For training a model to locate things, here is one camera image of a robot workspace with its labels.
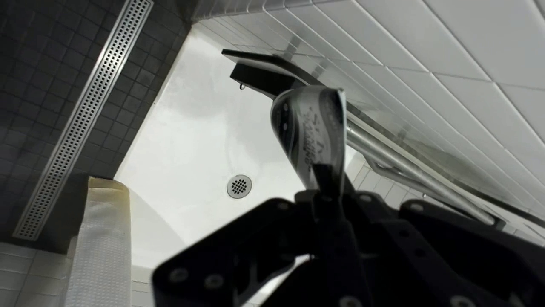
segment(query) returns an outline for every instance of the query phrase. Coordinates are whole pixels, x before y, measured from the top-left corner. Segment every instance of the white wall tile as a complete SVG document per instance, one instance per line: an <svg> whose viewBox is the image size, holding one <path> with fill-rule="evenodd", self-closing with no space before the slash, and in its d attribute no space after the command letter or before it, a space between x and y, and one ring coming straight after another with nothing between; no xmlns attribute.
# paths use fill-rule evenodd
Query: white wall tile
<svg viewBox="0 0 545 307"><path fill-rule="evenodd" d="M253 36L248 29L238 26L231 17L217 17L214 21L231 34L231 45L251 45L267 48L267 45L260 38Z"/></svg>
<svg viewBox="0 0 545 307"><path fill-rule="evenodd" d="M292 53L299 53L299 55L311 55L311 56L323 56L321 51L315 50L313 46L309 46L301 36L299 33L296 33L294 29L289 27L289 24L280 22L279 19L275 19L270 10L263 10L265 14L260 16L262 22L265 22L267 26L270 26L272 31L277 31L280 34L284 34L289 39L289 48L294 48Z"/></svg>
<svg viewBox="0 0 545 307"><path fill-rule="evenodd" d="M45 278L45 276L27 276L22 292L27 294L44 294L44 295L61 295L66 290L66 278Z"/></svg>
<svg viewBox="0 0 545 307"><path fill-rule="evenodd" d="M134 266L134 265L131 268L131 280L134 283L149 283L151 275L153 275L153 270L149 270L149 268L141 268L141 266Z"/></svg>
<svg viewBox="0 0 545 307"><path fill-rule="evenodd" d="M364 181L360 183L360 186L357 189L359 191L374 191L379 179L381 179L379 174L369 171L369 174L364 178Z"/></svg>
<svg viewBox="0 0 545 307"><path fill-rule="evenodd" d="M354 159L355 159L357 152L352 147L343 147L343 172L349 171L349 167L352 166Z"/></svg>
<svg viewBox="0 0 545 307"><path fill-rule="evenodd" d="M262 5L265 0L246 0L245 9L246 12L262 12Z"/></svg>
<svg viewBox="0 0 545 307"><path fill-rule="evenodd" d="M490 172L492 179L497 179L500 183L507 181L507 186L517 189L517 195L526 195L522 198L527 200L527 191L524 189L524 186L527 183L533 183L533 179L527 178L526 171L509 154L505 154L505 150L493 140L492 135L488 135L488 132L478 123L478 120L454 96L451 96L449 91L442 84L439 84L434 75L408 70L393 72L420 97L424 97L430 108L434 108L442 118L446 118L459 135L473 143L475 149L478 147L475 155L469 155L473 157L473 164L485 169L485 172Z"/></svg>
<svg viewBox="0 0 545 307"><path fill-rule="evenodd" d="M241 41L238 36L234 36L229 29L223 27L223 24L219 24L216 17L206 19L202 21L202 24L228 45L248 45L246 41Z"/></svg>
<svg viewBox="0 0 545 307"><path fill-rule="evenodd" d="M228 41L224 41L217 33L211 31L207 27L209 21L199 21L195 24L192 24L192 29L200 31L206 34L206 38L209 41L212 41L212 45L219 45L221 48L229 48L231 45Z"/></svg>
<svg viewBox="0 0 545 307"><path fill-rule="evenodd" d="M345 60L345 56L342 56L332 45L328 45L323 38L313 33L311 27L301 22L289 10L267 10L267 14L277 22L280 22L284 27L291 29L301 41L318 50L320 55L326 56L328 60L335 60L335 58Z"/></svg>
<svg viewBox="0 0 545 307"><path fill-rule="evenodd" d="M362 181L369 176L371 167L369 166L360 166L359 172L354 178L354 188L360 189Z"/></svg>
<svg viewBox="0 0 545 307"><path fill-rule="evenodd" d="M367 12L355 2L316 5L374 58L389 67L424 70Z"/></svg>
<svg viewBox="0 0 545 307"><path fill-rule="evenodd" d="M420 0L357 0L430 72L487 79Z"/></svg>
<svg viewBox="0 0 545 307"><path fill-rule="evenodd" d="M15 307L18 292L0 288L0 305L1 307Z"/></svg>
<svg viewBox="0 0 545 307"><path fill-rule="evenodd" d="M521 111L521 114L529 121L533 130L545 138L545 91L522 89L502 85L507 97Z"/></svg>
<svg viewBox="0 0 545 307"><path fill-rule="evenodd" d="M463 150L463 155L456 152L441 152L430 147L422 147L420 143L408 143L418 155L425 157L439 172L447 174L449 179L463 183L475 188L476 191L498 196L504 186L498 186L495 179L490 179L487 171L480 171L473 166L473 152L464 145L458 143L458 137L449 142L458 150Z"/></svg>
<svg viewBox="0 0 545 307"><path fill-rule="evenodd" d="M545 183L541 140L493 84L454 77L439 79L529 172Z"/></svg>
<svg viewBox="0 0 545 307"><path fill-rule="evenodd" d="M22 292L16 307L59 307L59 297L42 295L42 294L25 294Z"/></svg>
<svg viewBox="0 0 545 307"><path fill-rule="evenodd" d="M277 22L263 17L263 14L245 14L229 17L233 22L260 38L272 50L289 48L289 33Z"/></svg>
<svg viewBox="0 0 545 307"><path fill-rule="evenodd" d="M545 27L534 2L427 4L493 80L545 89Z"/></svg>
<svg viewBox="0 0 545 307"><path fill-rule="evenodd" d="M379 62L376 62L367 50L349 38L343 29L333 24L330 17L326 17L316 7L297 7L291 9L291 12L315 33L318 33L328 45L338 50L338 53L342 53L345 58L352 62L379 65Z"/></svg>
<svg viewBox="0 0 545 307"><path fill-rule="evenodd" d="M0 270L0 288L3 290L20 290L25 280L25 273L13 273Z"/></svg>
<svg viewBox="0 0 545 307"><path fill-rule="evenodd" d="M35 249L0 242L0 254L33 258Z"/></svg>
<svg viewBox="0 0 545 307"><path fill-rule="evenodd" d="M270 48L253 46L253 45L233 45L229 50L236 50L243 53L270 55Z"/></svg>
<svg viewBox="0 0 545 307"><path fill-rule="evenodd" d="M345 176L350 181L355 181L357 174L360 172L360 169L366 166L364 157L355 152L354 159L350 160L350 164L345 167Z"/></svg>
<svg viewBox="0 0 545 307"><path fill-rule="evenodd" d="M393 188L393 181L381 176L372 191L379 195L383 200L386 200L391 188Z"/></svg>
<svg viewBox="0 0 545 307"><path fill-rule="evenodd" d="M372 97L369 91L360 87L360 84L357 84L357 79L352 77L354 74L360 75L360 72L355 72L355 67L352 67L352 63L326 62L325 65L321 63L321 67L323 72L316 75L316 79L326 87L343 89L345 99L352 106L359 108L366 116L376 118L378 113L384 111L379 101Z"/></svg>
<svg viewBox="0 0 545 307"><path fill-rule="evenodd" d="M321 58L316 56L306 56L306 55L292 55L286 58L287 62L294 63L297 68L304 70L306 74L313 74L316 68L320 68Z"/></svg>
<svg viewBox="0 0 545 307"><path fill-rule="evenodd" d="M144 292L131 292L131 307L153 307L153 295Z"/></svg>
<svg viewBox="0 0 545 307"><path fill-rule="evenodd" d="M131 290L132 292L148 292L148 294L151 294L151 285L149 283L132 282L131 283Z"/></svg>
<svg viewBox="0 0 545 307"><path fill-rule="evenodd" d="M389 132L391 135L403 135L405 132L410 133L408 125L406 125L403 120L400 120L400 118L396 118L396 116L393 116L393 114L389 114L389 113L381 113L381 111L378 111L376 114L366 113L366 116L369 116L371 120L374 120L374 123L378 123L379 126L383 126L383 128L384 128L386 132Z"/></svg>
<svg viewBox="0 0 545 307"><path fill-rule="evenodd" d="M30 265L32 265L30 258L0 254L0 270L1 271L27 273Z"/></svg>
<svg viewBox="0 0 545 307"><path fill-rule="evenodd" d="M406 188L395 183L393 188L389 189L389 193L386 195L384 201L388 207L398 210L406 193L408 193Z"/></svg>
<svg viewBox="0 0 545 307"><path fill-rule="evenodd" d="M62 254L39 251L32 263L30 275L64 278L69 275L71 261Z"/></svg>
<svg viewBox="0 0 545 307"><path fill-rule="evenodd" d="M263 0L263 10L282 10L286 9L286 0Z"/></svg>
<svg viewBox="0 0 545 307"><path fill-rule="evenodd" d="M311 5L311 0L284 0L284 7L308 7Z"/></svg>
<svg viewBox="0 0 545 307"><path fill-rule="evenodd" d="M451 147L449 142L446 142L454 138L454 135L451 135L444 121L437 118L422 99L413 96L388 68L372 65L359 67L388 91L388 94L393 97L398 108L401 108L406 114L415 118L413 123L420 123L424 135L422 138L418 138L418 142L442 152L454 152L458 157L461 155L459 150L456 150L454 147Z"/></svg>
<svg viewBox="0 0 545 307"><path fill-rule="evenodd" d="M383 121L384 128L396 135L398 128L403 126L403 133L406 137L422 140L424 138L424 123L415 118L406 108L396 101L379 82L371 79L364 70L360 70L357 65L350 62L338 60L335 62L338 74L349 75L354 82L357 82L359 89L366 94L366 99L369 99L369 104L364 106L376 106L379 111L388 114L384 120L395 120L395 123L388 125L388 121Z"/></svg>

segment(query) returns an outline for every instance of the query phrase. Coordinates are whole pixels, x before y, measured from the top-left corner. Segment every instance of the floor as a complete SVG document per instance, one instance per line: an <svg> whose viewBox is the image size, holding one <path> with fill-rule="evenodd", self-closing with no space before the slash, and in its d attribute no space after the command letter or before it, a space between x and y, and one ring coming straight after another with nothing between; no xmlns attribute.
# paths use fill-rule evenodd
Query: floor
<svg viewBox="0 0 545 307"><path fill-rule="evenodd" d="M263 200L292 200L303 188L272 133L272 101L240 91L233 67L192 31L115 174L132 193L134 266L154 268ZM226 195L236 174L251 179L241 200Z"/></svg>
<svg viewBox="0 0 545 307"><path fill-rule="evenodd" d="M154 2L35 242L11 230L119 16L122 0L6 0L0 22L0 241L62 253L86 176L112 178L190 27L194 2Z"/></svg>

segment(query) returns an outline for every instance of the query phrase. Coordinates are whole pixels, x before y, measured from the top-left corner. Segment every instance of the drain grate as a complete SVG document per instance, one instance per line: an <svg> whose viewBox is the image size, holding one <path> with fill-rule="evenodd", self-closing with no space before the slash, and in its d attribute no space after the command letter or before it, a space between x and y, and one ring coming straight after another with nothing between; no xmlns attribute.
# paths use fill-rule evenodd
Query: drain grate
<svg viewBox="0 0 545 307"><path fill-rule="evenodd" d="M248 176L238 174L226 183L226 195L240 200L251 191L251 179Z"/></svg>
<svg viewBox="0 0 545 307"><path fill-rule="evenodd" d="M127 0L124 4L83 92L18 218L11 234L13 237L37 241L151 7L151 0Z"/></svg>

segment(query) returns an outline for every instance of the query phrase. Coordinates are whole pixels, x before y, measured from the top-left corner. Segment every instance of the shower drain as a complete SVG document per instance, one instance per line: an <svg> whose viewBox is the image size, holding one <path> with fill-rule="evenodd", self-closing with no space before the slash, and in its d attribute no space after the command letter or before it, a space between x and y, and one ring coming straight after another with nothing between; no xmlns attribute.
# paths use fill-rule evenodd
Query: shower drain
<svg viewBox="0 0 545 307"><path fill-rule="evenodd" d="M240 200L251 191L251 179L248 176L238 174L226 183L226 195L229 198Z"/></svg>

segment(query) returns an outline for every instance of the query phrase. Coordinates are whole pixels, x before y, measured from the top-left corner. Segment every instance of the white tile ceiling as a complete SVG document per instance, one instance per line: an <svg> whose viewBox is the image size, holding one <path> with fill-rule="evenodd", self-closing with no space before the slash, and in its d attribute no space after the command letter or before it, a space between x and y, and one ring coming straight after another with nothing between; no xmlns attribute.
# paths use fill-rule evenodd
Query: white tile ceiling
<svg viewBox="0 0 545 307"><path fill-rule="evenodd" d="M349 101L393 135L403 132L405 143L432 149L420 154L451 178L545 217L545 21L536 2L207 7L195 26L219 45L286 55L309 74L321 68L321 82L345 87Z"/></svg>

